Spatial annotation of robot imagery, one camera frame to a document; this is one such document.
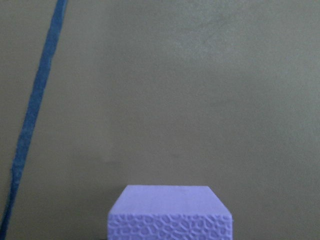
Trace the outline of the purple foam block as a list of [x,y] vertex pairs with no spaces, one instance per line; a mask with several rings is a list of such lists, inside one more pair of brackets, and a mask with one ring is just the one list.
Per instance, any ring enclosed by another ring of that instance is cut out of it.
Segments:
[[127,185],[107,215],[109,240],[231,240],[233,217],[208,186]]

